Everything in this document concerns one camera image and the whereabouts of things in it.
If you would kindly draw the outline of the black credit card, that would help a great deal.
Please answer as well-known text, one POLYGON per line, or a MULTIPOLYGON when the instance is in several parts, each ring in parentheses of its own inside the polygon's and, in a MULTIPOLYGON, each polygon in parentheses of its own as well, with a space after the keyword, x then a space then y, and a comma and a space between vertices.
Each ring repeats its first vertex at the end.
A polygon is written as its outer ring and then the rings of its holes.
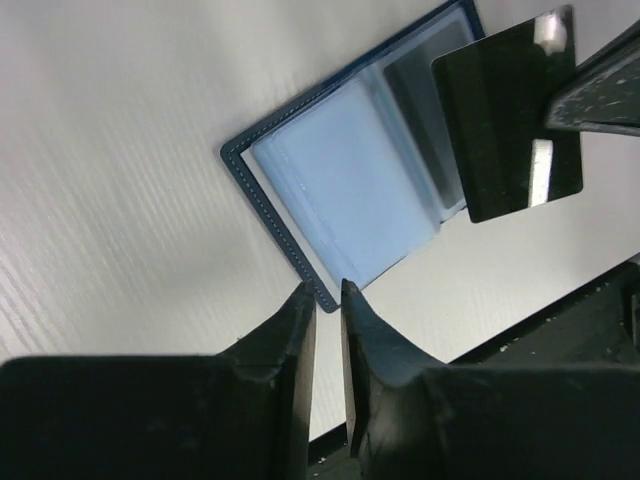
POLYGON ((553 94, 576 72, 572 6, 442 55, 431 68, 472 222, 582 190, 579 133, 546 125, 553 94))

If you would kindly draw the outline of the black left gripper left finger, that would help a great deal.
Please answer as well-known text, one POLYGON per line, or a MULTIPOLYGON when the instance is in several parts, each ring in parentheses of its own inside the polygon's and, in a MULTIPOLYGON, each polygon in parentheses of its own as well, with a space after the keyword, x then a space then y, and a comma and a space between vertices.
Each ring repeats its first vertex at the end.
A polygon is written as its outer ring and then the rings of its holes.
POLYGON ((1 367, 5 479, 302 479, 315 300, 298 286, 224 351, 1 367))

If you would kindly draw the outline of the blue leather card holder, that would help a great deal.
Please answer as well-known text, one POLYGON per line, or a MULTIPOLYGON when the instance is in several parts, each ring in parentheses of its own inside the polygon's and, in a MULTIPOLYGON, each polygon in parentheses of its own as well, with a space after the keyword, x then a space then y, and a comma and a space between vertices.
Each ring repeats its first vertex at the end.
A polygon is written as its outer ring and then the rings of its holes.
POLYGON ((464 209, 432 63, 483 35, 473 2, 447 1, 221 147, 324 311, 464 209))

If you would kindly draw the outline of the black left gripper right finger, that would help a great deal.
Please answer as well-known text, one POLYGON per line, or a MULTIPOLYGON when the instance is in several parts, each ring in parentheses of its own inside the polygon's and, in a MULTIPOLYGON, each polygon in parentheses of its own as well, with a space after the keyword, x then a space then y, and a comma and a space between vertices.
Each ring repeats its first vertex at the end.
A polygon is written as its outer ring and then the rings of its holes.
POLYGON ((633 364, 446 364, 341 286, 351 456, 365 479, 635 479, 633 364))

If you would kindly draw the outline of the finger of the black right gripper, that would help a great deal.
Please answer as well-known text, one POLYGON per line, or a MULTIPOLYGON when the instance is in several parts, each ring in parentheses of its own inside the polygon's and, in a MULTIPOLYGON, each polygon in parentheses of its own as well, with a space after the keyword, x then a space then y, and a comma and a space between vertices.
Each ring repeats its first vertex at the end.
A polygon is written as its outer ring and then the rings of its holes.
POLYGON ((639 135, 639 24, 580 64, 551 98, 551 130, 639 135))

